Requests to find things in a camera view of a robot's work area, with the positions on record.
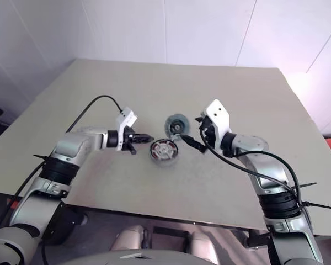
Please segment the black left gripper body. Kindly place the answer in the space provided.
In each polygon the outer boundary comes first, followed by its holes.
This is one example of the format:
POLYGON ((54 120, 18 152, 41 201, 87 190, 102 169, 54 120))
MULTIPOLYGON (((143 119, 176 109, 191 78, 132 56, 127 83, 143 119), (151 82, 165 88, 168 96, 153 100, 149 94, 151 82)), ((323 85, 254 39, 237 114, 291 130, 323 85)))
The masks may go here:
POLYGON ((131 127, 126 126, 124 128, 124 132, 123 132, 124 141, 123 141, 123 144, 122 144, 122 150, 123 151, 130 151, 130 153, 132 155, 137 154, 136 149, 132 145, 133 138, 134 138, 134 133, 135 133, 135 131, 131 127))

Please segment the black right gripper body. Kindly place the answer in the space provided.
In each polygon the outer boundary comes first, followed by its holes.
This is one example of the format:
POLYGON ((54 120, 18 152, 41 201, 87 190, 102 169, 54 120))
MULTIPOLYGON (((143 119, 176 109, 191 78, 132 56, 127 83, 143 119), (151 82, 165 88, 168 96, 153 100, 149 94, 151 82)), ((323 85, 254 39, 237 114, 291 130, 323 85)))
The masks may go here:
POLYGON ((204 133, 204 139, 212 148, 214 148, 216 142, 216 135, 212 120, 204 113, 201 113, 201 116, 197 117, 195 120, 200 124, 200 135, 204 133))

